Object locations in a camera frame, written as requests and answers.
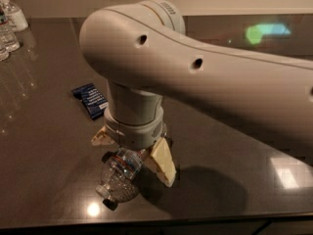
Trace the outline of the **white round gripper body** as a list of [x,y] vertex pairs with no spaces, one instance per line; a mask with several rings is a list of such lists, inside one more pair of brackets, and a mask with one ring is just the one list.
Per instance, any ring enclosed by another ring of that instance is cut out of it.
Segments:
[[163,129],[163,108],[159,108],[156,118],[145,124],[125,124],[113,118],[109,110],[105,110],[106,133],[119,146],[130,150],[147,149],[159,139]]

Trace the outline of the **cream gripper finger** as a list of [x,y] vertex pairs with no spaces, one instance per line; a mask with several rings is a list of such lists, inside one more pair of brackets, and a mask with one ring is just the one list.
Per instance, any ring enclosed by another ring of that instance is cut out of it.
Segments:
[[91,139],[91,144],[93,146],[108,146],[113,143],[114,140],[107,134],[107,130],[104,126]]
[[171,187],[176,176],[176,168],[172,160],[169,145],[164,137],[157,140],[148,150],[144,165],[153,172],[166,187]]

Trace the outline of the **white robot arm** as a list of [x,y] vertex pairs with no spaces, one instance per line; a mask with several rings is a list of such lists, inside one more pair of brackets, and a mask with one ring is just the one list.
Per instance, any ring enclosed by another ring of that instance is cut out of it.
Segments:
[[164,0],[94,12],[79,45],[108,81],[105,125],[94,142],[150,150],[150,165],[166,185],[175,168],[161,138],[164,96],[276,149],[313,151],[311,61],[199,42],[186,36],[181,14]]

